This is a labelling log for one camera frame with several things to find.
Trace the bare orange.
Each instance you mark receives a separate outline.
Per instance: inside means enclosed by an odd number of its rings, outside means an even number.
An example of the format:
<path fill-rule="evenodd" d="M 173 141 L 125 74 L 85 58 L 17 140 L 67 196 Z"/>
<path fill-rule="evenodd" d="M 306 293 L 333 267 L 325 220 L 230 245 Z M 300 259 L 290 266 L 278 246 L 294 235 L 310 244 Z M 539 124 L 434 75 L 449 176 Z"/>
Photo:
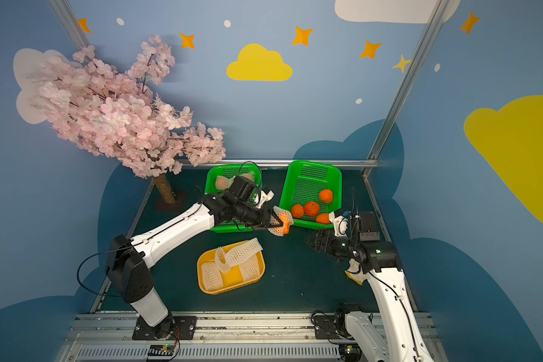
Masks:
<path fill-rule="evenodd" d="M 333 191 L 330 189 L 324 189 L 319 193 L 318 197 L 323 203 L 330 204 L 333 202 L 334 198 Z"/>
<path fill-rule="evenodd" d="M 322 225 L 329 225 L 329 224 L 332 223 L 329 214 L 319 214 L 319 215 L 317 215 L 317 217 L 315 219 L 315 222 L 318 223 L 318 224 L 322 224 Z"/>
<path fill-rule="evenodd" d="M 300 219 L 305 215 L 305 209 L 302 205 L 294 205 L 291 208 L 291 214 L 294 219 Z"/>
<path fill-rule="evenodd" d="M 320 205 L 317 202 L 307 202 L 304 206 L 304 214 L 307 217 L 317 217 L 320 214 L 320 210 Z"/>

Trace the white foam net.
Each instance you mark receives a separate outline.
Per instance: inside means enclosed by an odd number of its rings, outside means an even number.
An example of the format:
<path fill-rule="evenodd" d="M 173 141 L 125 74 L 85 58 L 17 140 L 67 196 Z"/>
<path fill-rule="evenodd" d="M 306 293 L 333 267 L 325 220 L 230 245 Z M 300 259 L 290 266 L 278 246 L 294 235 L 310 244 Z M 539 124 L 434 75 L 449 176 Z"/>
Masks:
<path fill-rule="evenodd" d="M 257 253 L 241 263 L 239 265 L 239 270 L 244 282 L 258 279 L 260 272 Z"/>
<path fill-rule="evenodd" d="M 221 273 L 228 273 L 233 267 L 247 262 L 252 256 L 262 251 L 262 246 L 257 238 L 242 242 L 232 247 L 228 252 L 218 247 L 215 252 L 215 265 Z"/>
<path fill-rule="evenodd" d="M 201 265 L 202 281 L 207 292 L 215 292 L 224 287 L 223 277 L 215 262 L 205 262 Z"/>

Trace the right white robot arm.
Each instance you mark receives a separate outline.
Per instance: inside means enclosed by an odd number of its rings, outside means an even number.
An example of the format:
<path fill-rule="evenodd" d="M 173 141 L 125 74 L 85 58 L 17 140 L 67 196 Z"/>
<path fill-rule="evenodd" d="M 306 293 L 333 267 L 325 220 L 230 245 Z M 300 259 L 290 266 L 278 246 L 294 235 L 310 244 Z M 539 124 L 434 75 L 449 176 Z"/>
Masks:
<path fill-rule="evenodd" d="M 345 274 L 358 284 L 368 283 L 374 294 L 384 331 L 373 325 L 359 306 L 342 306 L 334 316 L 336 333 L 354 342 L 368 361 L 431 361 L 410 306 L 406 278 L 395 245 L 381 241 L 372 213 L 344 212 L 322 217 L 327 228 L 306 238 L 319 253 L 347 260 Z"/>

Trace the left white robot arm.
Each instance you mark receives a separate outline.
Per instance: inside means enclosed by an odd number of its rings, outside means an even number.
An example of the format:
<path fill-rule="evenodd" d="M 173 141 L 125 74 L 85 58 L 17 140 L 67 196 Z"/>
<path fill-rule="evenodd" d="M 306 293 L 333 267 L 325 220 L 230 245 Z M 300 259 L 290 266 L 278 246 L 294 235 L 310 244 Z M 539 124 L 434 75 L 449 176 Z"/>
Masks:
<path fill-rule="evenodd" d="M 122 300 L 138 313 L 136 331 L 143 334 L 144 340 L 176 336 L 173 315 L 155 289 L 152 267 L 181 244 L 224 222 L 237 220 L 255 230 L 280 226 L 276 211 L 263 206 L 273 197 L 270 189 L 237 176 L 229 188 L 203 195 L 190 209 L 161 226 L 131 238 L 119 235 L 112 240 L 106 276 Z"/>

